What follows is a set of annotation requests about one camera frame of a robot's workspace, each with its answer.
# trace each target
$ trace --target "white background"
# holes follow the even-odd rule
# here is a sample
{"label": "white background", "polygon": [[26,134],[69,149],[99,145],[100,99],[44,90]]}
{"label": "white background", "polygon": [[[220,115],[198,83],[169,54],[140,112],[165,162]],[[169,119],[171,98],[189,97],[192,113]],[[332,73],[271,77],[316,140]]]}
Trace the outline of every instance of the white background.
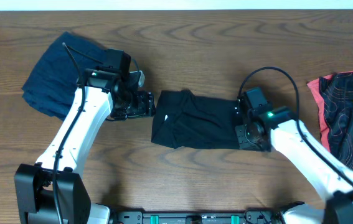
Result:
{"label": "white background", "polygon": [[353,0],[0,0],[0,11],[353,9]]}

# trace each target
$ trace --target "red fabric edge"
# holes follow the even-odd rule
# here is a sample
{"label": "red fabric edge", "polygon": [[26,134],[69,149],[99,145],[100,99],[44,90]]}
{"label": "red fabric edge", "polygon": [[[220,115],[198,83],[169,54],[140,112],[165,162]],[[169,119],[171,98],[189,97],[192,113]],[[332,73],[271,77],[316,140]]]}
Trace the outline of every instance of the red fabric edge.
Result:
{"label": "red fabric edge", "polygon": [[[326,79],[331,79],[332,75],[327,75],[323,78]],[[326,120],[324,119],[324,99],[320,95],[319,91],[319,79],[315,79],[313,81],[310,81],[308,84],[306,84],[309,89],[312,92],[313,98],[318,105],[319,108],[319,123],[320,123],[320,133],[321,133],[321,144],[328,150],[330,151],[330,144],[328,142],[328,134],[330,132],[330,129],[328,125],[326,124]]]}

